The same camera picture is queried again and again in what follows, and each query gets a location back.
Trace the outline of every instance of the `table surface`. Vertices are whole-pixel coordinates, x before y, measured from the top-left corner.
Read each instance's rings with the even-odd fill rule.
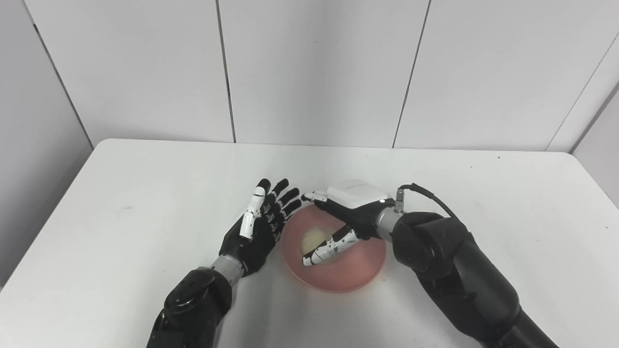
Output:
[[[348,178],[423,185],[560,347],[619,346],[619,211],[568,154],[120,139],[97,146],[0,292],[0,346],[145,347],[167,293],[217,257],[262,177],[301,191]],[[340,346],[478,347],[391,250],[372,283],[327,294],[299,283],[276,248],[239,282],[219,331],[219,347]]]

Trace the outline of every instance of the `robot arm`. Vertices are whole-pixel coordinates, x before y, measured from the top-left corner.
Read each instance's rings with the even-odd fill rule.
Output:
[[[147,348],[213,346],[217,326],[232,306],[232,288],[262,268],[288,217],[301,206],[298,188],[278,198],[287,186],[284,179],[267,194],[271,183],[260,181],[211,267],[189,272],[165,299]]]
[[[418,192],[449,215],[404,212],[404,190]],[[486,348],[556,348],[521,309],[513,286],[477,246],[473,235],[434,194],[402,185],[394,201],[360,180],[327,193],[306,194],[320,209],[347,225],[305,254],[307,266],[322,262],[368,238],[393,244],[396,259],[411,268],[430,298],[462,333]]]

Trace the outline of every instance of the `white wall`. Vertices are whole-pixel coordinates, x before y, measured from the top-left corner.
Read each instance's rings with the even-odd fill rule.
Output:
[[[25,0],[96,145],[231,142],[214,0]]]
[[[615,87],[608,104],[581,143],[574,156],[587,169],[610,199],[619,206],[619,94]]]
[[[26,3],[94,143],[233,140],[216,0]],[[617,0],[220,5],[239,142],[569,151],[619,76]]]
[[[545,150],[569,116],[570,150],[618,17],[616,0],[433,1],[396,147]]]
[[[0,286],[91,150],[22,2],[0,1]]]
[[[391,147],[427,4],[222,1],[237,141]]]

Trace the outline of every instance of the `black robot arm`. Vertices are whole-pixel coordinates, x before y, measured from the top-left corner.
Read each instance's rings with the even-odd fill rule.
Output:
[[[394,226],[392,242],[396,259],[415,271],[460,332],[486,348],[557,348],[457,218],[406,213]]]
[[[163,303],[147,348],[211,348],[232,305],[232,286],[211,268],[187,274]]]

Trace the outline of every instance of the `black cable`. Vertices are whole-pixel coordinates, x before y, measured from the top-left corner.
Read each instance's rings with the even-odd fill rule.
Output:
[[[453,211],[451,211],[451,209],[445,204],[443,203],[443,201],[441,201],[440,199],[438,199],[438,197],[436,197],[432,192],[430,192],[430,190],[423,188],[415,183],[412,183],[410,185],[402,185],[399,187],[399,189],[408,189],[411,190],[413,192],[417,192],[418,194],[421,194],[422,196],[425,196],[427,198],[430,198],[431,200],[433,200],[435,203],[437,203],[439,205],[439,207],[443,208],[443,210],[447,213],[447,215],[449,215],[450,217],[459,220],[457,218],[457,216],[454,214]]]

